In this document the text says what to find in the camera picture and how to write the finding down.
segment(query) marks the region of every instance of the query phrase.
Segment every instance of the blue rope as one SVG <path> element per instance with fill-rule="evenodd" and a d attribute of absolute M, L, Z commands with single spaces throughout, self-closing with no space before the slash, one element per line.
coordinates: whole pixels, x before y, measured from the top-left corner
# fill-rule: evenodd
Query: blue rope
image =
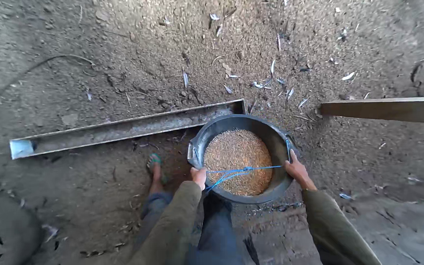
<path fill-rule="evenodd" d="M 247 167 L 244 167 L 243 169 L 207 171 L 207 173 L 225 173 L 225 174 L 222 175 L 221 178 L 219 178 L 219 180 L 217 180 L 217 182 L 215 182 L 212 186 L 208 187 L 207 190 L 211 190 L 215 186 L 219 185 L 221 182 L 226 181 L 228 179 L 231 179 L 231 178 L 233 178 L 235 176 L 238 176 L 238 175 L 248 175 L 248 174 L 251 173 L 252 170 L 267 169 L 267 168 L 276 168 L 276 167 L 282 167 L 282 166 L 263 166 L 263 167 L 251 167 L 251 166 L 247 166 Z"/>
<path fill-rule="evenodd" d="M 287 147 L 287 160 L 290 161 L 291 160 L 291 155 L 290 155 L 290 152 L 289 152 L 289 140 L 287 138 L 286 138 L 286 147 Z M 194 148 L 194 153 L 196 154 L 197 159 L 199 159 L 199 156 L 197 155 L 196 148 Z M 224 173 L 224 174 L 222 175 L 221 178 L 219 178 L 219 180 L 217 180 L 217 182 L 215 182 L 212 186 L 208 187 L 206 190 L 209 191 L 209 190 L 213 189 L 215 186 L 219 185 L 221 182 L 226 181 L 228 179 L 231 179 L 231 178 L 233 178 L 235 176 L 248 175 L 253 170 L 268 169 L 268 168 L 277 168 L 277 167 L 282 167 L 282 166 L 263 166 L 263 167 L 246 166 L 243 169 L 207 171 L 207 173 Z"/>

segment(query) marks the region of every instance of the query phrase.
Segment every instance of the wrist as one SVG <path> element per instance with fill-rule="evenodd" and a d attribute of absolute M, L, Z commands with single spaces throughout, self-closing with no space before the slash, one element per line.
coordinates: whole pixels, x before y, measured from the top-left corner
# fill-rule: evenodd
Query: wrist
<path fill-rule="evenodd" d="M 301 188 L 304 190 L 317 190 L 317 187 L 309 177 L 299 179 L 297 180 L 297 183 L 299 183 Z"/>

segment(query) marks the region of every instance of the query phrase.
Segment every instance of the metal trough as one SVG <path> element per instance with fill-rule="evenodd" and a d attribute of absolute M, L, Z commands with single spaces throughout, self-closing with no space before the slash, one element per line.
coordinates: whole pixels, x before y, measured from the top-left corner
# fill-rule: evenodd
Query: metal trough
<path fill-rule="evenodd" d="M 243 99 L 163 112 L 9 141 L 12 159 L 201 126 L 223 115 L 246 114 Z"/>

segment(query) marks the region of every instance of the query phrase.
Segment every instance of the wooden plank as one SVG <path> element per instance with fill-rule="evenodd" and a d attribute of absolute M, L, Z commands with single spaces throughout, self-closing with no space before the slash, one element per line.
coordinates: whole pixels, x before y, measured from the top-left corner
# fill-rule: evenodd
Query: wooden plank
<path fill-rule="evenodd" d="M 323 103 L 322 115 L 424 123 L 424 98 L 362 99 Z"/>

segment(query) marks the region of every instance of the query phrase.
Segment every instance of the sandal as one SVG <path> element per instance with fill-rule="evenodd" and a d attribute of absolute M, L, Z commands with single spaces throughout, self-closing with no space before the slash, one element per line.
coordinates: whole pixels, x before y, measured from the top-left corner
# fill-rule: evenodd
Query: sandal
<path fill-rule="evenodd" d="M 146 162 L 146 167 L 148 168 L 148 171 L 150 172 L 151 175 L 153 175 L 152 170 L 153 170 L 154 163 L 158 163 L 161 166 L 160 156 L 156 153 L 150 154 L 150 156 L 148 157 L 148 161 Z"/>
<path fill-rule="evenodd" d="M 148 171 L 150 172 L 150 175 L 153 176 L 153 164 L 158 163 L 161 166 L 161 158 L 158 154 L 152 153 L 148 157 L 148 161 L 146 162 L 146 167 L 148 168 Z M 169 181 L 168 177 L 165 177 L 163 174 L 163 171 L 161 171 L 161 183 L 163 185 L 167 184 Z"/>

